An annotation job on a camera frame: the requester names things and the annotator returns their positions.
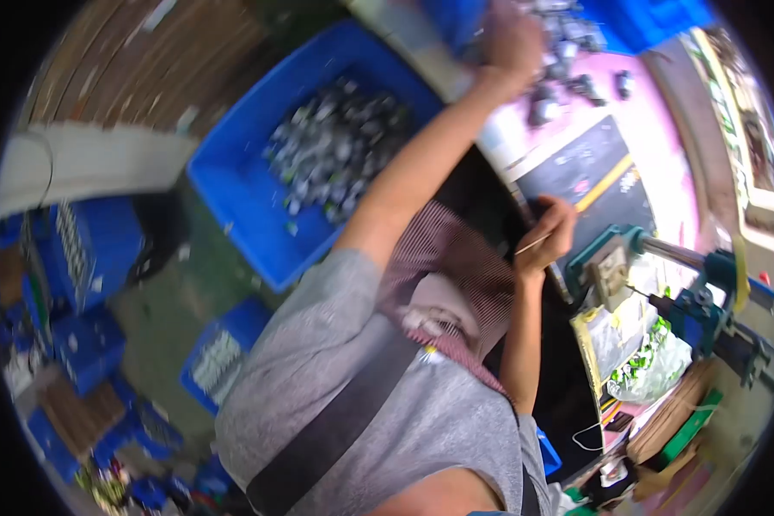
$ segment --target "hand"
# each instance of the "hand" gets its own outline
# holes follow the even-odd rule
[[[576,208],[563,199],[547,195],[539,196],[539,202],[548,209],[536,227],[522,238],[516,250],[526,248],[546,234],[550,236],[514,256],[513,265],[519,279],[544,277],[545,267],[565,256],[574,243]]]
[[[520,12],[511,0],[492,0],[486,30],[489,65],[483,73],[510,101],[533,84],[541,68],[544,40],[539,19]]]

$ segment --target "black strap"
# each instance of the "black strap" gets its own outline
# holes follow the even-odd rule
[[[370,362],[249,483],[247,498],[258,514],[289,512],[375,418],[419,349],[390,326]]]
[[[527,472],[524,462],[522,463],[522,514],[524,516],[539,516],[539,499],[537,498],[537,488],[533,486],[533,479]]]

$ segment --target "metal rod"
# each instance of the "metal rod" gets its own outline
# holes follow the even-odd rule
[[[538,239],[533,240],[532,242],[528,243],[525,247],[523,247],[523,248],[519,249],[518,251],[516,251],[516,253],[513,253],[513,255],[516,256],[516,254],[518,254],[518,253],[524,253],[526,250],[530,249],[531,247],[533,247],[537,243],[544,242],[545,239],[547,237],[551,236],[551,235],[552,235],[552,233],[547,233],[545,236],[541,236]]]
[[[646,253],[653,253],[695,271],[701,270],[705,265],[705,257],[697,251],[691,251],[691,249],[685,249],[653,237],[642,239],[642,249]]]

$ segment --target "concrete floor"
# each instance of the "concrete floor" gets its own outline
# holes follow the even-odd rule
[[[127,336],[122,371],[184,435],[190,452],[205,452],[214,438],[213,417],[178,381],[204,327],[250,295],[276,309],[275,295],[218,227],[182,176],[175,186],[190,227],[188,259],[176,254],[140,286],[120,292],[110,308]]]

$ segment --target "white wire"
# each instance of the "white wire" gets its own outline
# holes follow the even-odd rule
[[[719,409],[725,410],[723,407],[720,407],[719,405],[691,405],[690,403],[688,403],[684,399],[680,398],[679,396],[671,395],[671,398],[676,399],[679,403],[685,405],[686,408],[689,408],[689,409],[693,410],[694,412],[699,412],[699,411],[702,411],[702,410],[719,410]],[[576,440],[576,436],[577,435],[579,435],[580,433],[587,432],[591,428],[595,428],[597,426],[602,426],[602,421],[599,421],[598,423],[594,423],[594,424],[590,425],[588,428],[583,428],[582,430],[579,430],[577,433],[575,433],[574,435],[570,436],[570,439],[573,442],[575,442],[578,447],[580,447],[583,450],[587,450],[589,452],[598,452],[599,450],[604,450],[605,447],[603,447],[603,446],[601,446],[599,448],[588,448],[587,446],[585,446],[584,444],[582,444],[582,443],[580,443],[579,441]]]
[[[591,428],[595,428],[595,427],[598,427],[598,426],[601,426],[601,425],[602,425],[602,422],[601,421],[597,421],[596,423],[590,425],[588,428],[585,428],[583,430],[579,430],[577,433],[575,433],[572,436],[570,436],[570,439],[573,442],[575,442],[576,445],[578,447],[580,447],[581,449],[583,449],[583,450],[588,450],[589,452],[598,452],[599,450],[603,450],[603,449],[605,449],[605,447],[603,447],[603,446],[600,446],[599,448],[588,448],[587,446],[585,446],[584,444],[582,444],[582,443],[580,443],[579,441],[576,440],[576,436],[579,435],[580,433],[587,432]]]

